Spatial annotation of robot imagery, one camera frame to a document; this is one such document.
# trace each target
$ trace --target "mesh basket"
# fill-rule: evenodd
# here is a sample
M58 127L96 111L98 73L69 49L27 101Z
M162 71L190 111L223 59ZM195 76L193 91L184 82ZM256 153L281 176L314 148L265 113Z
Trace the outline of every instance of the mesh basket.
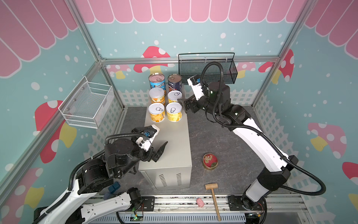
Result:
M179 74L182 83L188 84L188 78L201 74L204 67L210 62L219 62L224 69L224 83L234 84L237 70L234 63L235 53L188 53L178 55ZM206 72L204 81L209 84L220 80L220 70L217 66L210 66Z
M58 107L67 123L98 128L114 99L112 86L88 82L84 76L72 92Z

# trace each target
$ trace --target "can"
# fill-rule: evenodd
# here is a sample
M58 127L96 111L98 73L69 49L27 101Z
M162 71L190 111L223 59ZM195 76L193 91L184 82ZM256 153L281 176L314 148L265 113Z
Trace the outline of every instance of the can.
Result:
M166 114L169 121L178 122L182 119L182 106L177 102L169 103L166 106Z
M173 90L182 91L182 77L178 74L172 74L168 77L169 92Z
M173 90L168 93L168 102L178 102L178 99L182 98L182 93L178 90Z
M203 166L208 170L213 170L218 166L218 158L212 153L203 156Z
M164 95L166 96L165 88L165 76L161 73L153 73L149 75L150 88L159 87L164 90Z
M150 118L154 122L162 122L165 119L164 105L153 103L148 107Z
M164 90L159 87L154 87L149 91L150 101L153 103L161 103L165 105Z

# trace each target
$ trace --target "white can lid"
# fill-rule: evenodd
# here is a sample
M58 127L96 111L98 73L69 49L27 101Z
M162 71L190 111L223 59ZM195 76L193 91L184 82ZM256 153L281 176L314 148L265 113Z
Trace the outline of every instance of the white can lid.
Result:
M182 111L182 106L180 105L180 103L172 102L166 106L166 111L171 114L176 114Z
M154 87L149 91L149 96L152 98L159 98L164 96L164 90L159 87Z
M148 107L149 113L160 114L164 111L164 105L161 103L153 103Z
M181 99L182 96L182 93L178 90L173 90L168 93L168 98L171 100Z

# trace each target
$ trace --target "wooden mallet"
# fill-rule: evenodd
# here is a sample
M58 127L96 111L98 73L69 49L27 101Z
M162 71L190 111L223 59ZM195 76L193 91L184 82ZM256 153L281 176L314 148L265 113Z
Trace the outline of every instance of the wooden mallet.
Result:
M214 183L214 184L205 184L205 189L209 190L211 189L211 193L213 194L213 200L214 200L214 205L215 205L215 209L216 209L216 214L218 215L218 220L221 221L220 218L220 214L219 214L219 209L218 209L218 204L216 203L216 198L215 198L215 194L214 194L214 189L218 188L218 184Z

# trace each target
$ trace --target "black wire basket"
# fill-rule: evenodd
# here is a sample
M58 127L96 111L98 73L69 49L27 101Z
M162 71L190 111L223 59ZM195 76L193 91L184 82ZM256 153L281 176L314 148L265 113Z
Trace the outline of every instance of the black wire basket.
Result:
M235 53L187 53L178 55L179 74L182 83L188 85L188 78L201 74L204 67L210 62L219 62L224 69L224 83L234 84L237 70L234 63ZM204 77L204 82L209 84L220 80L220 70L217 66L210 66Z

